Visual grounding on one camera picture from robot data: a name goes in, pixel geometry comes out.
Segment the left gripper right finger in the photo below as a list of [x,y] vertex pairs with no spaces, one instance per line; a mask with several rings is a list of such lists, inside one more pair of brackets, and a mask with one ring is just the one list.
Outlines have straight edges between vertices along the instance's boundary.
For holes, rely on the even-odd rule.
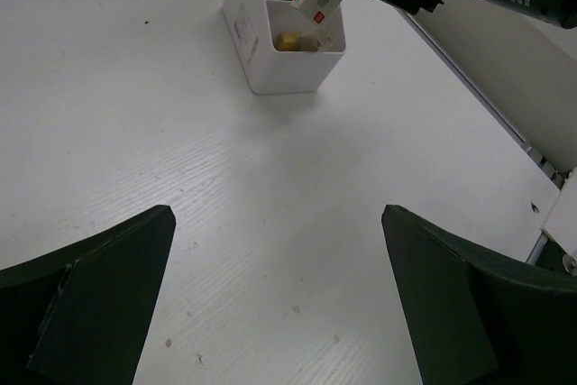
[[576,279],[398,205],[381,223],[425,384],[574,384]]

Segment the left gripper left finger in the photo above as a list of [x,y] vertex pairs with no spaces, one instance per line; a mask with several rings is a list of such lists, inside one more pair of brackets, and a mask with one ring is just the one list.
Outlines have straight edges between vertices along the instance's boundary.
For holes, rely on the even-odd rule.
[[1,271],[3,384],[130,384],[176,230],[154,206]]

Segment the white pen holder box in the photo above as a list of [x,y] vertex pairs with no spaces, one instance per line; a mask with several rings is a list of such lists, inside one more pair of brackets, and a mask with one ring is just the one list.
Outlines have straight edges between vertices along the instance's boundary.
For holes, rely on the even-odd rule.
[[258,95],[318,90],[346,50],[342,0],[224,0],[244,74]]

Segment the yellow eraser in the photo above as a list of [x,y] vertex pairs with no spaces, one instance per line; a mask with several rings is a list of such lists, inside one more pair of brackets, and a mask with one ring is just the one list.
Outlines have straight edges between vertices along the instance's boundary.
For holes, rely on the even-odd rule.
[[281,32],[275,41],[275,48],[281,52],[302,51],[301,35],[298,32]]

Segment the white speckled eraser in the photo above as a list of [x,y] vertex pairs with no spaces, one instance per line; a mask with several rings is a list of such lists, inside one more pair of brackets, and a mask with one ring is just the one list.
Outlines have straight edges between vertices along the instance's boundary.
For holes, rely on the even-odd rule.
[[310,33],[299,36],[298,45],[301,51],[323,52],[332,48],[333,40],[328,34]]

